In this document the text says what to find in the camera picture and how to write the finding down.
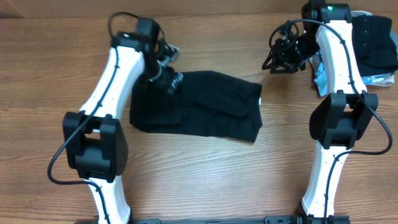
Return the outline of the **black t-shirt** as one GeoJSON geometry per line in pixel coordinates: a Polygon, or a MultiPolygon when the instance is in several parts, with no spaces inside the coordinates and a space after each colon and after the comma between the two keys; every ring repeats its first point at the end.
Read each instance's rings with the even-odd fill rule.
{"type": "Polygon", "coordinates": [[[129,122],[147,133],[188,134],[254,142],[262,119],[262,86],[214,71],[185,72],[170,95],[150,83],[132,89],[129,122]]]}

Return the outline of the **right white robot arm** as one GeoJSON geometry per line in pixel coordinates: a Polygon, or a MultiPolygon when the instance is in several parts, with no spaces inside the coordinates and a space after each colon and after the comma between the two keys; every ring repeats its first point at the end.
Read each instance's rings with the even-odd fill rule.
{"type": "Polygon", "coordinates": [[[326,97],[309,122],[315,140],[310,183],[291,223],[349,223],[348,217],[334,214],[336,190],[349,153],[377,109],[378,97],[368,93],[358,71],[349,6],[309,1],[301,14],[304,33],[291,31],[297,27],[295,21],[276,28],[281,38],[270,39],[271,51],[262,64],[271,73],[295,73],[320,52],[326,73],[326,97]]]}

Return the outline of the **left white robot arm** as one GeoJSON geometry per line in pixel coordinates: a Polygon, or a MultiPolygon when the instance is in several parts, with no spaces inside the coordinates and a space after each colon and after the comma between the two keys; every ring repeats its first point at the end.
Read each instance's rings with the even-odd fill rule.
{"type": "Polygon", "coordinates": [[[183,75],[169,67],[179,49],[165,41],[160,25],[137,17],[134,32],[112,32],[104,72],[79,112],[63,119],[64,143],[47,168],[48,178],[58,185],[88,185],[98,211],[98,223],[132,223],[122,174],[128,146],[120,119],[138,80],[163,93],[175,93],[183,75]]]}

